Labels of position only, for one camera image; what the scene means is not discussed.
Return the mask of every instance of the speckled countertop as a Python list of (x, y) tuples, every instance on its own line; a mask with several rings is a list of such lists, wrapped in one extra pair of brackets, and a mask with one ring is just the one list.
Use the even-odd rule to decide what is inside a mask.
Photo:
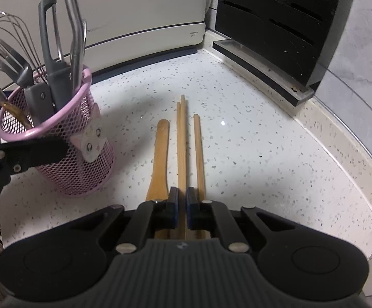
[(231, 209), (257, 205), (372, 251), (372, 212), (320, 144), (248, 81), (204, 51), (136, 69), (92, 86), (116, 165), (83, 198), (58, 196), (34, 169), (0, 198), (4, 246), (110, 204), (144, 201), (156, 125), (168, 119), (168, 184), (177, 186), (176, 102), (189, 115), (190, 185), (196, 186), (193, 114), (201, 117), (207, 199)]

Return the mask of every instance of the pink mesh basket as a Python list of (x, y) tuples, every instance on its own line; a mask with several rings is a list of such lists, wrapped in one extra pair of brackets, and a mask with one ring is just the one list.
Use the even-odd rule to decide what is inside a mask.
[[(83, 70), (82, 86), (76, 95), (61, 110), (41, 125), (26, 130), (7, 111), (0, 111), (0, 137), (5, 141), (20, 141), (43, 136), (61, 136), (68, 143), (68, 152), (60, 162), (37, 167), (37, 170), (53, 182), (56, 190), (70, 197), (87, 195), (100, 188), (110, 177), (115, 162), (113, 147), (107, 140), (99, 157), (87, 162), (80, 150), (70, 142), (70, 136), (82, 131), (91, 118), (94, 104), (90, 85), (92, 74)], [(9, 102), (22, 109), (30, 117), (25, 96), (17, 88), (8, 98)]]

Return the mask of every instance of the metal mesh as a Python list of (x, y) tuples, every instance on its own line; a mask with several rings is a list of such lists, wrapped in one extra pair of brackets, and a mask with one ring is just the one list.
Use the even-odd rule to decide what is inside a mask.
[[(29, 118), (29, 109), (23, 91), (18, 89), (10, 102), (22, 109)], [(56, 185), (56, 189), (68, 196), (78, 197), (86, 195), (99, 188), (107, 181), (112, 173), (115, 156), (113, 148), (107, 140), (99, 157), (88, 163), (70, 142), (70, 136), (82, 131), (90, 120), (90, 112), (94, 100), (88, 90), (86, 97), (43, 136), (61, 136), (69, 146), (66, 156), (58, 163), (37, 167), (37, 170)], [(8, 112), (0, 120), (2, 130), (9, 134), (25, 131), (19, 121)]]

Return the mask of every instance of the white cat sticker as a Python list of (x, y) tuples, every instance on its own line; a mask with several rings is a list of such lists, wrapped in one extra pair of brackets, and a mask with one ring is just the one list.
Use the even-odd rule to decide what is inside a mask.
[(91, 119), (82, 132), (71, 136), (71, 143), (82, 152), (83, 158), (91, 163), (96, 161), (106, 143), (100, 110), (97, 103), (94, 103), (91, 110)]

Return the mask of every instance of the metal whisk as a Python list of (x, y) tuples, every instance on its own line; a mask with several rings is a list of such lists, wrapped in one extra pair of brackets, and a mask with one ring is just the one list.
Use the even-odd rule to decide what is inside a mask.
[[(13, 49), (3, 38), (10, 38), (16, 41), (18, 51)], [(29, 29), (25, 22), (16, 15), (0, 11), (0, 71), (7, 74), (14, 82), (20, 86), (32, 85), (34, 80), (32, 70), (39, 73), (36, 82), (47, 82), (45, 70), (39, 59), (37, 50), (33, 43)], [(25, 81), (32, 84), (22, 85), (17, 82)]]

